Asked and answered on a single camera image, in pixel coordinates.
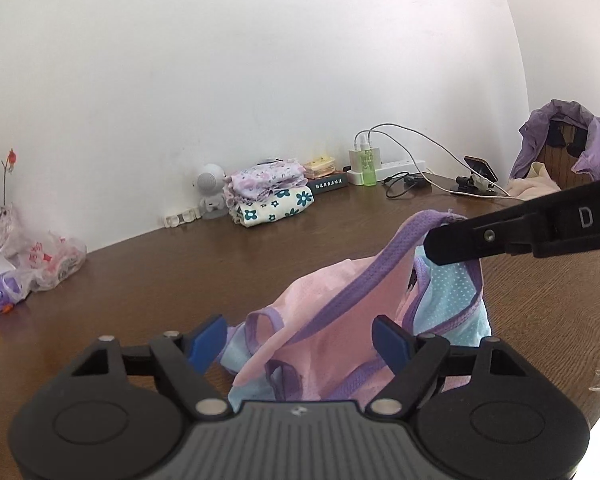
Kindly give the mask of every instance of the small box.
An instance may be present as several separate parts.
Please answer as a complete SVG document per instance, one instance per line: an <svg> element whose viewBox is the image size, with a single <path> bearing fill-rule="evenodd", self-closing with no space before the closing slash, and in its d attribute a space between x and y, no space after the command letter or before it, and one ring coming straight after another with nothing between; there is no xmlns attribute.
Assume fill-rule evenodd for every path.
<svg viewBox="0 0 600 480"><path fill-rule="evenodd" d="M315 180L309 179L307 186L314 195L349 185L346 173L333 173Z"/></svg>
<svg viewBox="0 0 600 480"><path fill-rule="evenodd" d="M332 156L321 156L304 164L304 176L317 179L328 176L336 171L336 159Z"/></svg>

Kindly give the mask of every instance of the green bottle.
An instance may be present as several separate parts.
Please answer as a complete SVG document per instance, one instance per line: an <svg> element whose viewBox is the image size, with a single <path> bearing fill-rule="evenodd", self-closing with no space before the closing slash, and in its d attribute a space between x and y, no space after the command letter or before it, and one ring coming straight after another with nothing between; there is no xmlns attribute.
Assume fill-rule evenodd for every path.
<svg viewBox="0 0 600 480"><path fill-rule="evenodd" d="M360 144L360 165L362 166L362 184L365 186L376 185L376 166L374 164L374 152L368 142Z"/></svg>

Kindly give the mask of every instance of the pink floral cloth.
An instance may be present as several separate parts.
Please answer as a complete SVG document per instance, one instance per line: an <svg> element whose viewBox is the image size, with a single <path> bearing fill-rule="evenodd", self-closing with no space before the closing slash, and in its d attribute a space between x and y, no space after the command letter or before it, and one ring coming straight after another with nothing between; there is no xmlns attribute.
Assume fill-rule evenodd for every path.
<svg viewBox="0 0 600 480"><path fill-rule="evenodd" d="M282 189L306 186L304 167L294 160L278 160L236 171L224 179L224 198L229 207L236 203L262 202Z"/></svg>

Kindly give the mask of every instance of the blue flower pattern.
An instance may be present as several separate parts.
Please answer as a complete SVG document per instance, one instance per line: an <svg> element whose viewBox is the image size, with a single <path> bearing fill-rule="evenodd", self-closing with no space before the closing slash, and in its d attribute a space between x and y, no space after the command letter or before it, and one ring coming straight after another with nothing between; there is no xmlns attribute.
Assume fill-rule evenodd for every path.
<svg viewBox="0 0 600 480"><path fill-rule="evenodd" d="M298 205L301 205L302 207L305 207L308 202L313 200L312 196L306 191L303 191L302 194L296 193L296 198L298 199Z"/></svg>

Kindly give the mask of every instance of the floral fabric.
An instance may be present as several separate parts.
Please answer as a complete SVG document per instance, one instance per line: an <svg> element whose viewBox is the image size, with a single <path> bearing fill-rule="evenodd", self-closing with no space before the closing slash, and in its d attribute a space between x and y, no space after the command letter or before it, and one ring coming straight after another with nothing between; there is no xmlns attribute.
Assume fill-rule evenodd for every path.
<svg viewBox="0 0 600 480"><path fill-rule="evenodd" d="M233 204L262 202L275 192L306 186L304 167L294 160L278 160L237 171L224 179L224 197Z"/></svg>
<svg viewBox="0 0 600 480"><path fill-rule="evenodd" d="M229 206L229 213L235 223L252 227L297 215L313 202L314 196L307 186L293 187L281 189L262 202L234 203Z"/></svg>

